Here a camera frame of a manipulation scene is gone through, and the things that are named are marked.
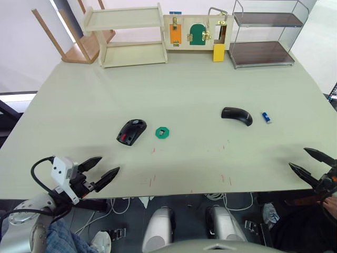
green door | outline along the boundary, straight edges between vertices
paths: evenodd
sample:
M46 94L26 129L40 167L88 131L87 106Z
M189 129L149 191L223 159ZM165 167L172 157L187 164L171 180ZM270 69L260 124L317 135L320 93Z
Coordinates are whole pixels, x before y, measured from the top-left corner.
M206 41L202 40L202 32L206 32L204 25L194 24L191 26L190 34L193 36L193 41L190 41L190 45L205 45Z

wooden chair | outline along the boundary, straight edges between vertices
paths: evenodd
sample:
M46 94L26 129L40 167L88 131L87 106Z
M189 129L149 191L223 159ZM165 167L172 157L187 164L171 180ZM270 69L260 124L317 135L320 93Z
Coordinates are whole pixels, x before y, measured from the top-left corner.
M78 2L80 4L83 13L85 13L85 8L82 1L78 0ZM98 0L98 2L100 4L101 9L104 9L102 0ZM98 54L100 52L100 45L97 41L96 36L92 33L90 36L83 36L82 38L79 38L74 28L71 26L67 15L62 9L59 10L59 13L62 16L65 24L68 26L69 31L71 32L72 36L76 41L76 43L74 43L72 48L66 53L62 50L62 48L58 44L57 40L53 36L52 32L49 30L46 23L43 21L37 9L33 9L32 12L36 17L37 21L42 26L43 30L48 35L49 39L52 41L52 43L60 53L62 61L71 63L92 64L97 59ZM114 30L103 31L103 34L106 42L108 43L115 35L115 31Z

wooden shelf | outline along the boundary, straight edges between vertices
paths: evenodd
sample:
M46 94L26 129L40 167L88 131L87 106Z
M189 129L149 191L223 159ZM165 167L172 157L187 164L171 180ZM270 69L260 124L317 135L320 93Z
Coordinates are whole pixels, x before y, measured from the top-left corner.
M110 43L102 67L117 67L165 63L167 59L161 41L129 45Z
M158 7L102 9L89 8L85 15L85 30L102 31L126 28L160 27L161 16Z
M241 42L230 45L234 67L293 65L294 59L278 41Z
M235 12L238 26L244 27L302 27L303 23L292 13Z

door latch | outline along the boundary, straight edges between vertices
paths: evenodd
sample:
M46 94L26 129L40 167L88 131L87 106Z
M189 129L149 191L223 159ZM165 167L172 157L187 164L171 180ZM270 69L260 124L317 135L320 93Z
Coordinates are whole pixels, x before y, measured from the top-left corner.
M177 17L173 17L172 26L173 26L173 30L177 30L177 27L178 27Z
M210 36L210 31L207 30L206 32L203 31L202 32L202 41L208 41L211 39L211 36Z

black cable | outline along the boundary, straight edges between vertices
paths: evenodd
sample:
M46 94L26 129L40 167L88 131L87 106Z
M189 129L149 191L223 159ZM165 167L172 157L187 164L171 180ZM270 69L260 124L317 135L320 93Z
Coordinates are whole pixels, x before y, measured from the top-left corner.
M54 157L46 157L46 158L43 158L37 162L34 163L34 165L32 166L31 168L31 175L32 175L32 178L34 179L34 181L39 185L41 186L44 190L46 190L50 196L54 197L55 199L58 199L60 200L61 202L63 203L66 203L67 205L70 205L72 206L70 200L64 198L63 196L59 195L58 193L52 191L50 188L48 188L45 184L43 184L38 178L37 176L35 175L35 168L36 166L38 166L40 163L44 162L44 161L50 161L51 163L53 163L54 161Z
M12 211L8 211L4 215L0 217L0 241L2 239L2 222L6 217L8 217L11 213L16 213L16 212L33 212L33 213L39 213L41 215L47 215L47 216L54 216L52 212L47 212L47 211L41 211L41 210L35 210L35 209L16 209Z
M65 217L68 213L71 212L71 210L72 210L72 208L68 208L65 212L63 212L63 214L61 214L61 215L57 216L56 218L54 218L51 223L54 223L54 222L60 220L61 218Z
M325 209L323 203L325 201L326 198L330 197L331 195L333 195L335 192L337 191L337 186L335 186L331 191L328 191L325 195L323 195L322 200L321 200L321 208L323 210L324 215L326 216L326 218L328 219L329 222L331 222L332 224L334 224L335 226L337 226L336 222L337 220L334 219L333 217L331 217L327 210Z

